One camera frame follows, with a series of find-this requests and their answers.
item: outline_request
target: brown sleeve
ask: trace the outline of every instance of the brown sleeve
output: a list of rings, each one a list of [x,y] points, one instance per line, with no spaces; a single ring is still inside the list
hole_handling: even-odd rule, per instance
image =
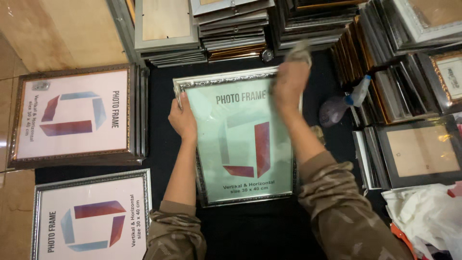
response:
[[[166,200],[159,211],[149,212],[152,222],[144,259],[204,259],[207,245],[195,212],[193,206]]]
[[[358,193],[353,164],[338,164],[325,151],[299,168],[304,183],[298,197],[311,214],[313,233],[329,259],[413,259],[369,201]]]

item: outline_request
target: hand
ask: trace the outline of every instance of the hand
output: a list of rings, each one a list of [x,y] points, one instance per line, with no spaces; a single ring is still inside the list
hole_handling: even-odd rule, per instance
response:
[[[310,69],[306,62],[285,62],[279,66],[273,94],[281,117],[298,113],[300,95],[306,88]]]
[[[169,121],[173,129],[181,136],[182,142],[197,142],[197,123],[194,118],[186,92],[180,94],[183,111],[177,99],[172,100]]]

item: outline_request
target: black surface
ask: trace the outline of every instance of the black surface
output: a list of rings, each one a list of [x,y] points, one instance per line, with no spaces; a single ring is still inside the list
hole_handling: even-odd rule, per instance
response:
[[[196,64],[154,69],[150,80],[150,151],[142,166],[136,167],[49,167],[36,169],[36,183],[43,184],[78,179],[134,169],[151,169],[152,205],[158,208],[170,173],[175,164],[181,139],[171,127],[167,116],[173,93],[172,78],[229,72],[242,69],[274,66],[282,62],[276,58],[268,64],[258,59]],[[341,94],[328,51],[313,53],[313,67],[308,87],[303,96],[303,114],[308,124],[319,125],[318,110],[330,96]],[[352,161],[353,174],[361,185],[358,161],[355,159],[353,124],[346,114],[330,128],[323,129],[326,148],[338,162]],[[384,218],[384,201],[378,191],[368,198]],[[310,227],[310,216],[295,197],[267,202],[197,209],[202,221],[202,232],[207,240],[208,259],[325,259]]]

